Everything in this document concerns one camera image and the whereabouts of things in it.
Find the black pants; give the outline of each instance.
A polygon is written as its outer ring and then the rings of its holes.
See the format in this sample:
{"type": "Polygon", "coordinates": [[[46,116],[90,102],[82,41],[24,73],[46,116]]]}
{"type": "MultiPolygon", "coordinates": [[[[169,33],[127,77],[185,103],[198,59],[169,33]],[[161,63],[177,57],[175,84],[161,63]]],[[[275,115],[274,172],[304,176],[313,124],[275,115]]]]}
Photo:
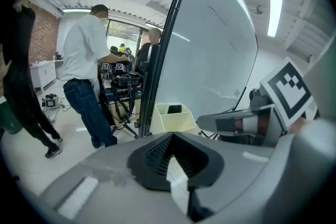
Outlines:
{"type": "Polygon", "coordinates": [[[30,83],[24,85],[4,84],[4,93],[9,107],[22,127],[50,150],[55,150],[57,145],[49,139],[45,132],[51,134],[53,139],[60,139],[60,135],[41,110],[33,86],[30,83]]]}

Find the person sitting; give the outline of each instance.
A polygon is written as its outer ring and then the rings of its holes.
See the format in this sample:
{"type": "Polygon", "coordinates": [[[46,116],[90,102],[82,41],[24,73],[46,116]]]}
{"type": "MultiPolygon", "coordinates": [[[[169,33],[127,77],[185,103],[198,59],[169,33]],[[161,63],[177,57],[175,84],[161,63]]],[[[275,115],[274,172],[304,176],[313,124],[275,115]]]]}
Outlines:
{"type": "Polygon", "coordinates": [[[126,47],[125,47],[125,44],[124,43],[122,43],[121,45],[120,45],[120,48],[119,48],[119,50],[118,50],[119,52],[122,52],[122,53],[126,53],[126,47]]]}
{"type": "Polygon", "coordinates": [[[134,64],[135,72],[142,74],[142,72],[139,70],[140,63],[147,61],[149,48],[151,47],[151,44],[157,44],[160,42],[161,33],[162,32],[157,28],[152,28],[149,31],[150,42],[142,45],[141,49],[139,50],[134,64]]]}

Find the white shirt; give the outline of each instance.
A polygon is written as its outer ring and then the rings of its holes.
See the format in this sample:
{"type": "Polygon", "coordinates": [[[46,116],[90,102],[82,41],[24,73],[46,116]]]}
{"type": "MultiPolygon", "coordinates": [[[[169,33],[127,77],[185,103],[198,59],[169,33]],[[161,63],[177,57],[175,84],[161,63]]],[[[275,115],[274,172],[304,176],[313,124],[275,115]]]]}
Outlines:
{"type": "Polygon", "coordinates": [[[97,60],[110,54],[103,22],[93,15],[85,15],[70,29],[64,42],[64,61],[61,81],[98,77],[97,60]]]}

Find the window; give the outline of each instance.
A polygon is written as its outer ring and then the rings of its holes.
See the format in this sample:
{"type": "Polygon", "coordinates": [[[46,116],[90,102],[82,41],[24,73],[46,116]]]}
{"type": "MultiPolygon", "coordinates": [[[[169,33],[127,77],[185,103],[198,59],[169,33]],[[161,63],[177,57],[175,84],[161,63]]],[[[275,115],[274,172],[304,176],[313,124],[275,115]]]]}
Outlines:
{"type": "Polygon", "coordinates": [[[140,36],[140,27],[110,20],[106,28],[107,46],[109,49],[111,46],[115,46],[119,49],[120,45],[124,43],[125,47],[130,48],[133,55],[135,55],[140,36]]]}

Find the whiteboard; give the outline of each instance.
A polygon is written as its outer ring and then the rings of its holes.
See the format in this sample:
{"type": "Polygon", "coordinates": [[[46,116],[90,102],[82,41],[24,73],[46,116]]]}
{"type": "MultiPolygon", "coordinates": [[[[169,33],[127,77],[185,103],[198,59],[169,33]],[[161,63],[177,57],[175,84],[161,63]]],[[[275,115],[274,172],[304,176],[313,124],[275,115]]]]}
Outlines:
{"type": "Polygon", "coordinates": [[[235,107],[257,50],[243,0],[182,0],[155,103],[182,103],[195,119],[235,107]]]}

